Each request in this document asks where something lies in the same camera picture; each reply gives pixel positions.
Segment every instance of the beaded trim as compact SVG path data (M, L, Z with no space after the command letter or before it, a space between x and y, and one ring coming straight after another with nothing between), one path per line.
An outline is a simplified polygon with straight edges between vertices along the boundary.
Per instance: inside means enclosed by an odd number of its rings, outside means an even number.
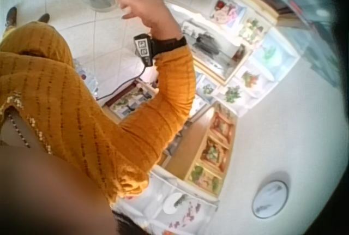
M12 125L13 127L15 128L15 130L17 131L18 135L21 137L22 141L24 142L25 146L27 148L31 148L31 146L29 145L29 143L27 142L27 140L24 138L24 136L22 135L21 131L19 130L15 120L13 119L12 115L7 112L7 116L10 118L11 122L12 122Z
M3 112L5 111L5 107L8 106L10 103L14 103L14 105L21 110L24 110L22 101L21 101L21 93L20 92L15 92L13 96L9 96L7 97L6 103L4 103L1 107L0 107L0 116L3 114ZM27 115L27 120L29 122L29 124L31 125L31 127L33 127L36 135L38 136L39 140L42 142L42 144L44 144L44 147L47 150L47 153L49 153L50 155L52 155L52 149L51 146L47 144L44 136L43 136L43 132L39 131L38 128L35 126L35 119L30 117L29 115Z

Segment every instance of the shoe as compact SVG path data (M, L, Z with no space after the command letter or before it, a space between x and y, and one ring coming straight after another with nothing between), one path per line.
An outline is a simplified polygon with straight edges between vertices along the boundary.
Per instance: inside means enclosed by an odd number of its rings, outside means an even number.
M17 8L12 7L7 12L5 26L8 27L8 26L16 26L16 25L17 25Z
M45 13L43 16L41 16L41 17L39 18L38 21L44 22L44 23L48 23L49 20L50 20L50 14Z

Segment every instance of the sleeve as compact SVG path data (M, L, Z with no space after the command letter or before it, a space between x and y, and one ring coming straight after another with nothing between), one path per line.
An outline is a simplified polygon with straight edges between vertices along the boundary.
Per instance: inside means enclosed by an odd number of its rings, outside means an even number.
M189 117L195 96L195 72L188 46L156 58L159 92L120 123L122 153L148 172Z

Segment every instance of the white wall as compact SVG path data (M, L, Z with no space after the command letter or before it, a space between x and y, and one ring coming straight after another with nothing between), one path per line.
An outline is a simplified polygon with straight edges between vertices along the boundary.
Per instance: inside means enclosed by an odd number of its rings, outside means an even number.
M342 97L300 60L261 103L239 119L220 208L206 234L303 234L316 219L348 162ZM261 220L252 200L266 177L288 182L275 217Z

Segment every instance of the orange knit sweater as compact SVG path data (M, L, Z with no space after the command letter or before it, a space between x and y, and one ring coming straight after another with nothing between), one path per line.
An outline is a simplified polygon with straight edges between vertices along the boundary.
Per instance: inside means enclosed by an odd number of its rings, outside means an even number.
M1 123L4 111L16 108L46 151L84 172L111 203L139 194L195 94L187 46L158 55L156 65L159 93L117 125L74 71L63 37L49 25L29 23L0 44Z

